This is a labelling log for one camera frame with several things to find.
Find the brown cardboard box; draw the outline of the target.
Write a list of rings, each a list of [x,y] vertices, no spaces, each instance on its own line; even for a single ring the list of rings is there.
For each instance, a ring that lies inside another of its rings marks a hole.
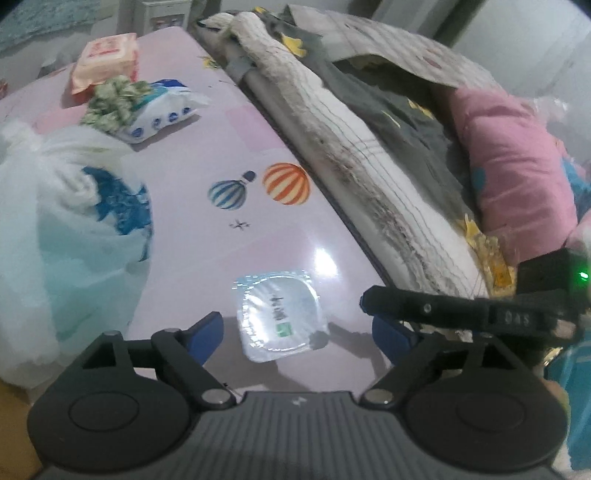
[[[31,405],[26,393],[1,382],[0,466],[2,479],[32,479],[41,462],[27,433]]]

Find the white square wipes pack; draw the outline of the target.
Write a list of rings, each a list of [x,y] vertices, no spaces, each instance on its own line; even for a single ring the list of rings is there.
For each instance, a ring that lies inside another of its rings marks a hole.
[[[250,361],[273,362],[328,345],[328,322],[308,272],[245,275],[233,289],[242,350]]]

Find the dark grey bed sheet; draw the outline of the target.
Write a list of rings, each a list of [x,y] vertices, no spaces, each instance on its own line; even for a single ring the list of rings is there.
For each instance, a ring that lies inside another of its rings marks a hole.
[[[367,124],[441,213],[452,221],[467,215],[481,219],[468,155],[449,124],[438,118],[426,81],[389,63],[356,68],[348,60],[332,62],[320,37],[294,25],[290,14],[260,13],[259,18],[273,39],[287,35],[304,43],[301,63]]]

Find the pink wet wipes pack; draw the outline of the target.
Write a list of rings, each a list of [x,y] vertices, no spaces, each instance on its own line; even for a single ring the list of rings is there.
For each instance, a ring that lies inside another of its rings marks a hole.
[[[86,44],[70,76],[70,92],[83,94],[106,80],[125,76],[138,78],[139,46],[135,33],[112,35]]]

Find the large white plastic bag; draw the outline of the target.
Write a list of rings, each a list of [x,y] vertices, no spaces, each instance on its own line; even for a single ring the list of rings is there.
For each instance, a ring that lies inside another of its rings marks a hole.
[[[1,377],[33,389],[99,334],[125,332],[150,267],[132,149],[85,126],[1,126]]]

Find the pink pillow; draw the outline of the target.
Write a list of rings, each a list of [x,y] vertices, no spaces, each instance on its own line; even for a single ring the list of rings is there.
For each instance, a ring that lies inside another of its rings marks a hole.
[[[468,151],[484,229],[560,247],[577,214],[561,152],[545,125],[523,100],[501,91],[461,88],[450,108]]]

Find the blue white tissue pack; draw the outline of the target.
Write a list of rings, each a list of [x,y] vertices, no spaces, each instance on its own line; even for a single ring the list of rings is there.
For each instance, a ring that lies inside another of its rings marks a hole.
[[[211,104],[211,99],[188,88],[176,79],[162,79],[149,84],[151,92],[132,109],[131,123],[114,136],[127,144],[139,144],[162,129],[181,123]]]

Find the green fabric scrunchie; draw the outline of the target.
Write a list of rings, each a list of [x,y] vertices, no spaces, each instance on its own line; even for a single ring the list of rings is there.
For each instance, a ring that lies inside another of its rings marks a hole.
[[[140,103],[152,91],[145,81],[133,82],[124,75],[109,78],[94,88],[80,124],[114,135],[132,123]]]

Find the floral blue wall cloth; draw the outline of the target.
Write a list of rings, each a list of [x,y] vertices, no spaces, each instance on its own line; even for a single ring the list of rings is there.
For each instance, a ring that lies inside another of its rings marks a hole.
[[[28,40],[113,17],[118,1],[25,0],[1,2],[1,51]]]

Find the white water dispenser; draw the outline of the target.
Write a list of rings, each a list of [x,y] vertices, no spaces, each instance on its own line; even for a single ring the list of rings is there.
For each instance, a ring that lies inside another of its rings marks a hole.
[[[161,0],[134,2],[133,31],[143,36],[169,27],[187,28],[191,1]]]

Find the grey checkered quilt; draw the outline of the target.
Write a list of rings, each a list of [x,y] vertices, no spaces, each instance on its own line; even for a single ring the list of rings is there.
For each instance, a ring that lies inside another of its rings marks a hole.
[[[419,78],[452,88],[501,88],[484,67],[425,36],[367,18],[297,4],[287,5],[284,11],[298,28],[320,37],[332,62],[390,62]]]

